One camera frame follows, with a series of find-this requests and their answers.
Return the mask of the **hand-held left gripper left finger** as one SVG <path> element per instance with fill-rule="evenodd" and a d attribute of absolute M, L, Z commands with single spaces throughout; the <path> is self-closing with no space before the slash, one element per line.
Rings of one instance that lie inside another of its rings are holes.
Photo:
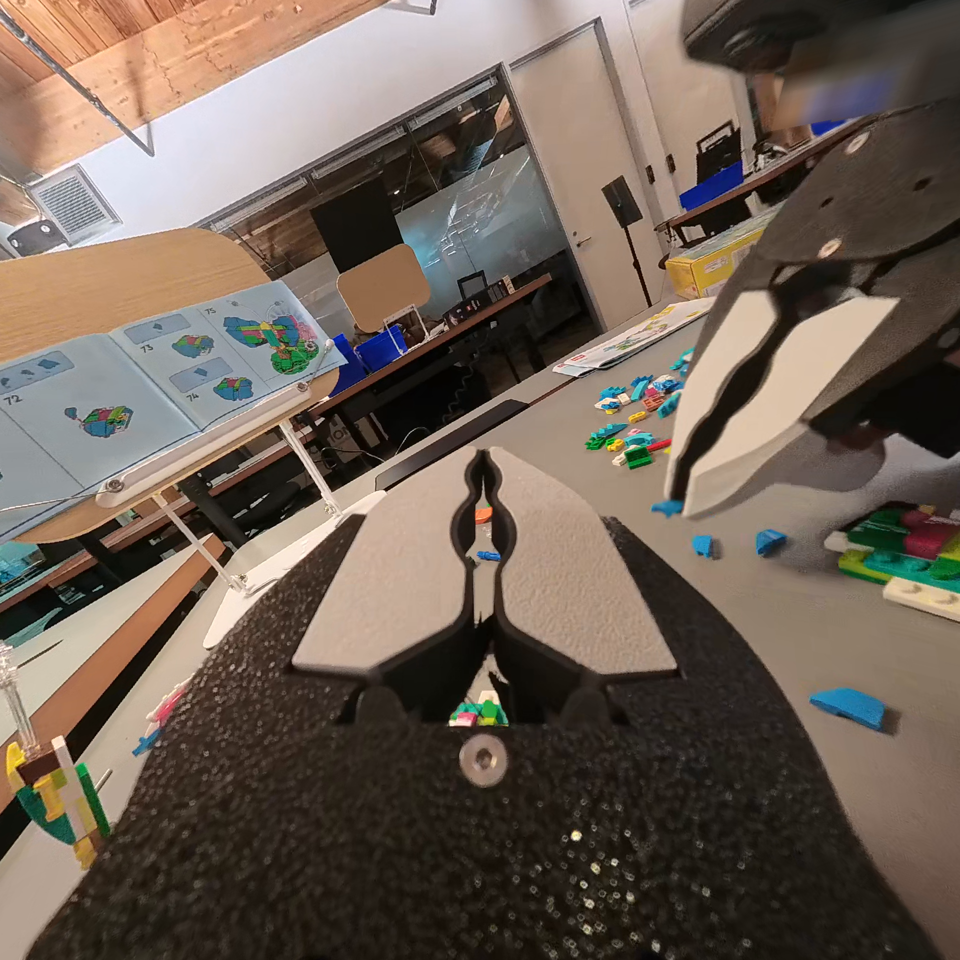
<path fill-rule="evenodd" d="M 484 456 L 462 447 L 365 515 L 296 648 L 301 672 L 373 680 L 474 628 L 474 505 Z"/>

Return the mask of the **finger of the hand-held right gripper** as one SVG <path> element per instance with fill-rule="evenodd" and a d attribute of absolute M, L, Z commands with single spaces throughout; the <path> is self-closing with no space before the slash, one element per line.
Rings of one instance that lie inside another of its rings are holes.
<path fill-rule="evenodd" d="M 770 461 L 812 437 L 802 416 L 830 386 L 899 303 L 896 297 L 855 296 L 803 319 L 774 349 L 747 402 L 693 472 L 693 501 L 682 514 L 697 519 L 732 503 Z"/>
<path fill-rule="evenodd" d="M 673 426 L 666 498 L 693 501 L 694 469 L 706 463 L 731 417 L 750 399 L 758 375 L 750 364 L 781 318 L 769 290 L 722 290 L 695 344 Z"/>

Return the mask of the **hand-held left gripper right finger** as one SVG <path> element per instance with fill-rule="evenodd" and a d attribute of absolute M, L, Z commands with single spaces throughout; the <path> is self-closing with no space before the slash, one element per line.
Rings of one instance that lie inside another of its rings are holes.
<path fill-rule="evenodd" d="M 486 457 L 501 553 L 495 609 L 514 648 L 576 674 L 674 674 L 677 661 L 594 507 L 501 446 Z"/>

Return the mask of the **lego instruction booklet on table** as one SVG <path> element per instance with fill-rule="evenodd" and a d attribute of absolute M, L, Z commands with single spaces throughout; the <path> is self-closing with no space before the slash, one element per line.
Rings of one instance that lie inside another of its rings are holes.
<path fill-rule="evenodd" d="M 558 375 L 580 378 L 606 371 L 648 349 L 676 330 L 709 314 L 716 296 L 669 304 L 650 318 L 612 335 L 605 342 L 588 347 L 553 366 Z"/>

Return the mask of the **yellow lego box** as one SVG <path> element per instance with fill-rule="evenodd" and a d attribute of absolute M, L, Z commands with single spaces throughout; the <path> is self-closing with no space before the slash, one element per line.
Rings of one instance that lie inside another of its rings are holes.
<path fill-rule="evenodd" d="M 664 269 L 676 296 L 684 301 L 717 296 L 784 205 L 782 201 L 694 246 L 673 250 Z"/>

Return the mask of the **pile of loose lego pieces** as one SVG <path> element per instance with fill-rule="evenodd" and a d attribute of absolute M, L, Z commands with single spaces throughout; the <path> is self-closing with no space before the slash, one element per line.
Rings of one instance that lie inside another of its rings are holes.
<path fill-rule="evenodd" d="M 659 454 L 668 454 L 672 439 L 653 429 L 677 413 L 693 355 L 691 347 L 679 354 L 666 373 L 633 378 L 626 390 L 603 390 L 595 408 L 607 421 L 588 434 L 584 449 L 607 453 L 614 467 L 629 471 L 650 466 Z"/>

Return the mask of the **pink green lego cluster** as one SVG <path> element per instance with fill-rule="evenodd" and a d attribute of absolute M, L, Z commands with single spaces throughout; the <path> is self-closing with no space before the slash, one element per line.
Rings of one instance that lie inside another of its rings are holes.
<path fill-rule="evenodd" d="M 478 699 L 463 700 L 450 713 L 450 728 L 506 728 L 509 719 L 497 690 L 483 690 Z"/>

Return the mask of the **colourful flat lego build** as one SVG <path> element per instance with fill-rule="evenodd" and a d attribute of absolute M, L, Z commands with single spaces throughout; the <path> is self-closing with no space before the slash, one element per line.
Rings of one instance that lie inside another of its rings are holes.
<path fill-rule="evenodd" d="M 831 531 L 823 548 L 849 578 L 896 606 L 959 621 L 959 510 L 887 501 Z"/>

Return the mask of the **pink white lego pieces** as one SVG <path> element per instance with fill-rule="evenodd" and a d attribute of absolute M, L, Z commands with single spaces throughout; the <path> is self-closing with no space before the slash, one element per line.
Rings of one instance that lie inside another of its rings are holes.
<path fill-rule="evenodd" d="M 137 745 L 131 751 L 133 757 L 141 757 L 155 747 L 171 715 L 189 688 L 193 677 L 193 674 L 191 674 L 185 680 L 176 684 L 174 688 L 161 699 L 156 707 L 147 714 L 146 720 L 148 726 L 144 734 L 139 737 Z"/>

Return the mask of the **open lego instruction booklet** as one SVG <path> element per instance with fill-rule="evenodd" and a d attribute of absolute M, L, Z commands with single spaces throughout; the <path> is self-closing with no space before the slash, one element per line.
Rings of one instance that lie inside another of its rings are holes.
<path fill-rule="evenodd" d="M 342 350 L 281 281 L 2 366 L 2 542 L 128 491 L 291 409 Z"/>

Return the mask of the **clear lego rod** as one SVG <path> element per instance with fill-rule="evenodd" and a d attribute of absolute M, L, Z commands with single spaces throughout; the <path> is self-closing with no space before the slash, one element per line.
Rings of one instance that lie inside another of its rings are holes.
<path fill-rule="evenodd" d="M 14 648 L 1 640 L 1 691 L 16 726 L 16 739 L 27 760 L 33 760 L 41 745 L 29 711 L 18 687 L 18 667 L 14 663 Z"/>

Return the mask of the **small green yellow lego build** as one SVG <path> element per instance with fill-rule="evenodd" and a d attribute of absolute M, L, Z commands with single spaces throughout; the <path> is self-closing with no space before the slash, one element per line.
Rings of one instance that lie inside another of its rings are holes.
<path fill-rule="evenodd" d="M 75 762 L 58 736 L 34 750 L 6 745 L 6 779 L 21 808 L 45 834 L 71 848 L 90 870 L 112 828 L 88 767 Z"/>

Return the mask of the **blue storage bin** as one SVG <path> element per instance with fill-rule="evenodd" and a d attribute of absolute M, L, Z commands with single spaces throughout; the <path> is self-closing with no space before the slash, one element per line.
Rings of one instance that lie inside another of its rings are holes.
<path fill-rule="evenodd" d="M 738 188 L 743 181 L 743 163 L 738 159 L 681 193 L 679 203 L 685 212 L 697 210 Z"/>
<path fill-rule="evenodd" d="M 386 368 L 408 351 L 403 330 L 397 323 L 368 337 L 356 347 L 343 334 L 334 337 L 333 343 L 345 363 L 338 367 L 339 377 L 330 392 L 331 398 Z"/>

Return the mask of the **white door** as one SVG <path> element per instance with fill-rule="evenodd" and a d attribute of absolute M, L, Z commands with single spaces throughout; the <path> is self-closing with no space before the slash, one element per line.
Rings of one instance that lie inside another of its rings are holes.
<path fill-rule="evenodd" d="M 638 322 L 663 296 L 662 246 L 639 134 L 599 18 L 508 67 L 510 91 L 597 322 Z M 630 228 L 653 306 L 602 187 L 625 177 L 643 219 Z"/>

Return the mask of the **long wooden background table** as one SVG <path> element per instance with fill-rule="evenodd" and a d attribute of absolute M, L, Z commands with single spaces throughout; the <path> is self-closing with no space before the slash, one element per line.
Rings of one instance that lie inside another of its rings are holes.
<path fill-rule="evenodd" d="M 479 330 L 483 325 L 489 324 L 495 318 L 498 318 L 505 310 L 513 306 L 527 306 L 534 294 L 546 287 L 553 279 L 554 277 L 549 272 L 537 277 L 533 281 L 515 290 L 512 294 L 498 299 L 496 302 L 473 314 L 470 318 L 441 332 L 436 337 L 425 341 L 417 348 L 408 351 L 396 361 L 391 362 L 390 365 L 369 374 L 364 379 L 335 395 L 313 403 L 306 408 L 306 412 L 311 415 L 325 414 L 346 401 L 359 396 L 366 390 L 374 388 L 381 381 L 405 371 L 410 364 L 424 360 L 426 357 L 437 352 L 440 347 L 452 346 L 460 339 L 474 333 L 474 330 Z"/>

